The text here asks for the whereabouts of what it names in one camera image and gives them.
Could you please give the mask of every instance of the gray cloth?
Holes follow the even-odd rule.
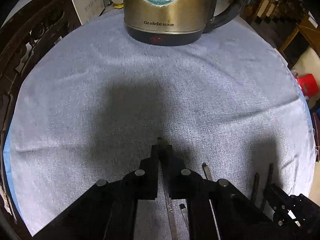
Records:
[[[280,56],[240,18],[190,45],[140,43],[112,11],[63,38],[21,87],[11,162],[32,234],[97,179],[138,168],[158,136],[186,167],[250,196],[268,165],[288,194],[308,195],[315,143],[303,100]],[[175,201],[179,239],[188,232]],[[135,239],[170,239],[164,193],[140,201]]]

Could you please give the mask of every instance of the red object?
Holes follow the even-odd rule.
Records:
[[[159,36],[152,36],[152,37],[150,37],[150,40],[154,43],[157,43],[159,41],[163,41],[163,39]]]
[[[296,78],[303,94],[309,98],[319,92],[317,82],[312,74]]]

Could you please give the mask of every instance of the black kettle base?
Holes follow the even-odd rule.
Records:
[[[188,34],[159,34],[138,31],[133,28],[130,28],[129,26],[126,26],[126,28],[129,35],[135,40],[158,46],[187,45],[197,41],[203,32],[201,30],[196,33]]]

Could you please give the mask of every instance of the bolt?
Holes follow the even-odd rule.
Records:
[[[229,184],[229,181],[227,181],[226,179],[219,179],[220,186],[225,187],[225,186],[228,186],[228,184]]]
[[[134,174],[136,174],[136,176],[143,176],[145,174],[144,170],[136,170],[134,172]]]
[[[96,185],[98,187],[102,187],[102,186],[104,186],[106,184],[107,184],[107,181],[105,179],[98,179],[97,182],[96,182]]]
[[[188,176],[188,175],[191,174],[191,171],[188,170],[188,169],[183,169],[183,170],[181,170],[181,174],[184,175],[184,176]]]

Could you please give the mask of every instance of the stainless steel kettle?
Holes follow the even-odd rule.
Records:
[[[233,0],[213,16],[217,0],[124,0],[124,21],[134,39],[154,45],[179,46],[235,18],[247,0]]]

